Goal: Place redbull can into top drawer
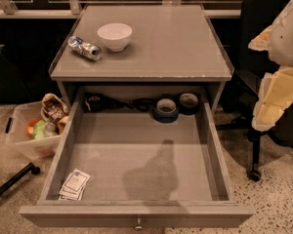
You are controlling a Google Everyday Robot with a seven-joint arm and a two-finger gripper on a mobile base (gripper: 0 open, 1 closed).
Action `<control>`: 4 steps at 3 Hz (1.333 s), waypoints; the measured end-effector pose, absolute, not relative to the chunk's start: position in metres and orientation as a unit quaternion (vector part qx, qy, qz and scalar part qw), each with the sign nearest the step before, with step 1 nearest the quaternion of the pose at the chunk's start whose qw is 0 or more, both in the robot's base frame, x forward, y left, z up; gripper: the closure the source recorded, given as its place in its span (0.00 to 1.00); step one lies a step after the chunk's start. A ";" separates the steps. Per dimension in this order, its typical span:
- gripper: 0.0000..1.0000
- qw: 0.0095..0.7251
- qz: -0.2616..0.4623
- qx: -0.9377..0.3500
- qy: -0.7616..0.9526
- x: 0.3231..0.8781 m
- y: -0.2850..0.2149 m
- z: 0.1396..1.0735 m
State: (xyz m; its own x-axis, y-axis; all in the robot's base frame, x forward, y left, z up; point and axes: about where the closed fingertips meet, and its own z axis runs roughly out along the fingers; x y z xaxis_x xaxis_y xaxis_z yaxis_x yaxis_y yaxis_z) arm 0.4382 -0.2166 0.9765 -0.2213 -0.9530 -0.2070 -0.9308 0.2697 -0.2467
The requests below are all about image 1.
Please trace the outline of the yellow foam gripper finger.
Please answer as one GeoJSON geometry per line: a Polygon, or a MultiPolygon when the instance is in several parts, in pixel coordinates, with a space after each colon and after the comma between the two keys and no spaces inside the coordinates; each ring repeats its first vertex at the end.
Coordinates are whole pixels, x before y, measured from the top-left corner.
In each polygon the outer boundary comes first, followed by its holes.
{"type": "Polygon", "coordinates": [[[270,36],[272,32],[272,27],[268,26],[259,35],[253,38],[249,44],[248,48],[254,51],[267,51],[270,46],[270,36]]]}
{"type": "Polygon", "coordinates": [[[292,103],[293,67],[281,66],[274,74],[266,73],[253,110],[252,127],[260,132],[269,130],[292,103]]]}

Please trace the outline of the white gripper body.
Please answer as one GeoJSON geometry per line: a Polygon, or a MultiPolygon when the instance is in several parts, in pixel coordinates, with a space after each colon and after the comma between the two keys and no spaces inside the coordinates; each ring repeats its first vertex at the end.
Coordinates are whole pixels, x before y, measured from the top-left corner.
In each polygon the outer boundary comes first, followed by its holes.
{"type": "Polygon", "coordinates": [[[290,0],[272,23],[270,60],[293,66],[293,0],[290,0]]]}

